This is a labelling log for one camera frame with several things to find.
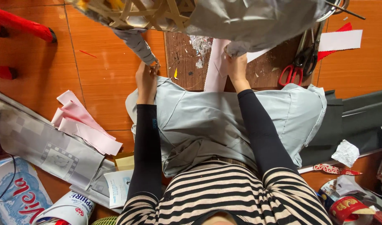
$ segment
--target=person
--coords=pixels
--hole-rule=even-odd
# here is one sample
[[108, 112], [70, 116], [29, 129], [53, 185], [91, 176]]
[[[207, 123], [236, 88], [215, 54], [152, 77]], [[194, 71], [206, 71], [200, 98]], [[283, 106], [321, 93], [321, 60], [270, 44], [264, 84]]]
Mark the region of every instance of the person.
[[138, 100], [134, 173], [117, 225], [331, 224], [250, 88], [246, 55], [234, 59], [227, 55], [226, 60], [258, 171], [235, 160], [212, 158], [175, 176], [162, 194], [161, 147], [154, 105], [157, 76], [156, 71], [141, 63], [135, 75]]

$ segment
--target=wooden board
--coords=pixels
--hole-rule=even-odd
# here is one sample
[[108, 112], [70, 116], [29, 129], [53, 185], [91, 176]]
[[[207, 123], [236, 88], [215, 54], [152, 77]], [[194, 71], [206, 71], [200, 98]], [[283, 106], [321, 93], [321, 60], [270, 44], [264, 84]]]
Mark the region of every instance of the wooden board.
[[[282, 70], [295, 58], [296, 50], [302, 35], [287, 40], [264, 55], [248, 63], [246, 69], [246, 78], [251, 87], [256, 90], [281, 89], [278, 78]], [[166, 48], [167, 76], [172, 81], [186, 90], [202, 91], [204, 88], [210, 51], [205, 55], [203, 67], [197, 68], [196, 62], [200, 56], [190, 44], [188, 35], [182, 33], [165, 33], [164, 43]], [[306, 40], [306, 46], [311, 44], [310, 37]], [[177, 78], [174, 79], [174, 73], [177, 69]], [[311, 83], [313, 74], [304, 77], [302, 86], [308, 86]], [[226, 85], [225, 91], [231, 91], [231, 84]]]

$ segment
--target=white booklet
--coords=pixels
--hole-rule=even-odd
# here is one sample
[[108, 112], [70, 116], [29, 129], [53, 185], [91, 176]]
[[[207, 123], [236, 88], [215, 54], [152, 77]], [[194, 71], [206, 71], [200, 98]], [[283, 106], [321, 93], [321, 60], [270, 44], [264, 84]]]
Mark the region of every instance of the white booklet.
[[134, 170], [105, 173], [109, 188], [109, 208], [123, 207], [127, 201], [128, 187]]

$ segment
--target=red paper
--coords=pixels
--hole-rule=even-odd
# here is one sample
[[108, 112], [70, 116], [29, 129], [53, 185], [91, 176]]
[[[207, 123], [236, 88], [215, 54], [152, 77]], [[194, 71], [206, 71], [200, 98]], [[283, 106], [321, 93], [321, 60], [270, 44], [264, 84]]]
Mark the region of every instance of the red paper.
[[[339, 28], [336, 32], [349, 31], [349, 30], [352, 30], [352, 24], [351, 23], [345, 24], [344, 26]], [[334, 52], [337, 52], [337, 50], [318, 52], [317, 53], [317, 61], [322, 60], [324, 57], [326, 57], [327, 55], [334, 53]]]
[[341, 174], [341, 175], [353, 175], [353, 176], [363, 174], [362, 172], [353, 171], [350, 169], [342, 169], [339, 167], [324, 165], [321, 163], [314, 165], [313, 170], [323, 170], [328, 173]]

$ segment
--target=light blue cloth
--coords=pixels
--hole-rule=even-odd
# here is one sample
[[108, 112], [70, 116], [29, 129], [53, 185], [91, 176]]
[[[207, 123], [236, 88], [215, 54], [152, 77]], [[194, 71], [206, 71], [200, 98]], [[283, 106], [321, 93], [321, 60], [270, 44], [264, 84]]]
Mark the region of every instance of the light blue cloth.
[[[270, 115], [285, 149], [301, 166], [299, 151], [319, 129], [327, 101], [324, 90], [288, 84], [282, 90], [255, 92]], [[138, 89], [126, 100], [136, 132]], [[257, 169], [236, 93], [189, 92], [158, 77], [155, 96], [163, 172], [175, 176], [212, 156], [226, 157]]]

